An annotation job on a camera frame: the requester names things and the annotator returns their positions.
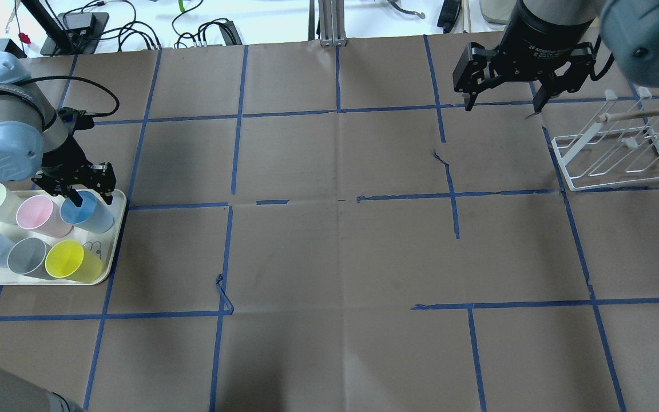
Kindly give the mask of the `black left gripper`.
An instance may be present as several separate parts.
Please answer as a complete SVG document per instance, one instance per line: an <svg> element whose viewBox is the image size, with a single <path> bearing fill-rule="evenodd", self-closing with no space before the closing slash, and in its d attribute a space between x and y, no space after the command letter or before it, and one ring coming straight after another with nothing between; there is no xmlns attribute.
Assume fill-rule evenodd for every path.
<svg viewBox="0 0 659 412"><path fill-rule="evenodd" d="M91 163L75 139L76 131L94 128L94 115L84 110L58 109L57 116L66 126L68 135L57 149L43 154L41 168L31 182L50 196L69 199L76 208L83 206L83 197L74 185L94 190L102 198L112 198L117 184L112 164Z"/></svg>

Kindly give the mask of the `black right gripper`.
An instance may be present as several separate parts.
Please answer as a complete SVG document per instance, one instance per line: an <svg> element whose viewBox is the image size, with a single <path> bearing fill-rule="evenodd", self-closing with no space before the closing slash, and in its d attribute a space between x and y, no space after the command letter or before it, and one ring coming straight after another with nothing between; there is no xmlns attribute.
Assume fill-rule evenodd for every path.
<svg viewBox="0 0 659 412"><path fill-rule="evenodd" d="M541 86L533 97L534 114L539 114L552 96L577 92L596 64L591 42L564 50L542 50L524 46L504 50L502 45L485 49L470 42L452 71L456 92L463 93L465 111L473 110L478 95L506 82L534 82Z"/></svg>

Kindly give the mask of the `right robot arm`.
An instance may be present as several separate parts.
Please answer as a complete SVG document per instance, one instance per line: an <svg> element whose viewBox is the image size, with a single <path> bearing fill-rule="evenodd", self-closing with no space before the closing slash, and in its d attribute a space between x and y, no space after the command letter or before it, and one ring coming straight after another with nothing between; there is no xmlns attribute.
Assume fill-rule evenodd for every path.
<svg viewBox="0 0 659 412"><path fill-rule="evenodd" d="M452 73L454 89L472 110L481 92L538 81L539 112L552 97L597 78L601 45L611 53L602 71L617 64L629 81L659 88L659 1L518 1L499 45L465 47Z"/></svg>

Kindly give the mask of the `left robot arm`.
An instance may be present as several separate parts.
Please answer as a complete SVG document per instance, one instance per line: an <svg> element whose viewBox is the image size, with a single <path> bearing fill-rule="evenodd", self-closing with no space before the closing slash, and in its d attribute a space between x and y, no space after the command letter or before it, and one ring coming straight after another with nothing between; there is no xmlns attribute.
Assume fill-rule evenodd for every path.
<svg viewBox="0 0 659 412"><path fill-rule="evenodd" d="M0 51L0 273L94 284L110 265L125 208L110 163L90 162L75 132L96 113L55 109L21 60Z"/></svg>

